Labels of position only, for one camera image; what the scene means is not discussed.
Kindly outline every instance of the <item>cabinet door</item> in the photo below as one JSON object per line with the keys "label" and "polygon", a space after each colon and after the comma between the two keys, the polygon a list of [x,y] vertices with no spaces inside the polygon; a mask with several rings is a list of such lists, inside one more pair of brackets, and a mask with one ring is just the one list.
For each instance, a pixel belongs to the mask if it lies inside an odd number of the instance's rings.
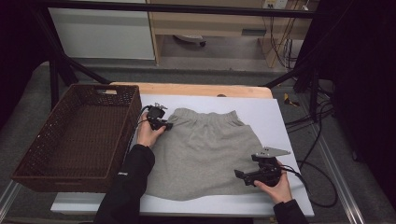
{"label": "cabinet door", "polygon": [[[117,2],[145,3],[145,0]],[[154,59],[147,12],[62,8],[49,11],[64,51],[70,57]]]}

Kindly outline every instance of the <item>white tabletop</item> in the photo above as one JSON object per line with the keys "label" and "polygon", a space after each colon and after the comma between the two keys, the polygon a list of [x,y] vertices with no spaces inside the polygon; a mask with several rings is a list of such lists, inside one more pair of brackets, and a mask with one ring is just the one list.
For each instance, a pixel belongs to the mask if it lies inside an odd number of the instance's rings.
{"label": "white tabletop", "polygon": [[[198,113],[224,114],[235,110],[238,117],[251,126],[264,147],[290,151],[289,155],[277,159],[299,172],[279,106],[274,99],[142,94],[141,100],[142,105],[158,103],[166,106],[168,109],[165,110],[164,119],[180,107]],[[303,213],[312,217],[314,211],[304,185],[294,174],[288,174],[288,178],[293,198]],[[104,196],[105,194],[99,193],[58,193],[51,211],[63,214],[95,214]],[[144,195],[140,212],[142,215],[153,216],[269,217],[274,214],[273,206],[269,196],[258,189],[253,194],[205,196],[184,202]]]}

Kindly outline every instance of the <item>gray sweatpants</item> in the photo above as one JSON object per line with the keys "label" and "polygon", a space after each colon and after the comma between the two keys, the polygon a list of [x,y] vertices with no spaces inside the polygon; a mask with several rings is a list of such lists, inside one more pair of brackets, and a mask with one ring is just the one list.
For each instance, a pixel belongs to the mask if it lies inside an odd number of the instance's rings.
{"label": "gray sweatpants", "polygon": [[178,108],[168,119],[174,126],[153,147],[155,165],[148,176],[148,195],[186,201],[206,195],[259,192],[235,177],[234,169],[257,171],[250,155],[262,144],[236,115],[199,114]]}

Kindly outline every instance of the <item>black sleeve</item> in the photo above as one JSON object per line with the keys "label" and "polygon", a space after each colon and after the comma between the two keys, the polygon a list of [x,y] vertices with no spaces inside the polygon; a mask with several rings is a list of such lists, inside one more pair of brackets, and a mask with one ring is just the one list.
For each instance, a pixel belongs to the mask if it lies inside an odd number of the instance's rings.
{"label": "black sleeve", "polygon": [[134,145],[102,200],[93,223],[138,223],[140,198],[146,191],[154,162],[149,147]]}
{"label": "black sleeve", "polygon": [[279,224],[308,223],[300,206],[294,199],[287,203],[278,203],[274,206],[274,212]]}

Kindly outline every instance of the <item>person's left hand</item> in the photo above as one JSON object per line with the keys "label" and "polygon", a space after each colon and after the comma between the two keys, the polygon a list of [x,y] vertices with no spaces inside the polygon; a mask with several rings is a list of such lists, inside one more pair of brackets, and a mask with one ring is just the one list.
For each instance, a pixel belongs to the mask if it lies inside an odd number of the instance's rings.
{"label": "person's left hand", "polygon": [[166,127],[162,126],[158,130],[152,130],[148,121],[148,113],[142,114],[140,118],[140,124],[137,130],[137,144],[145,147],[152,148],[157,141],[157,138],[165,132]]}

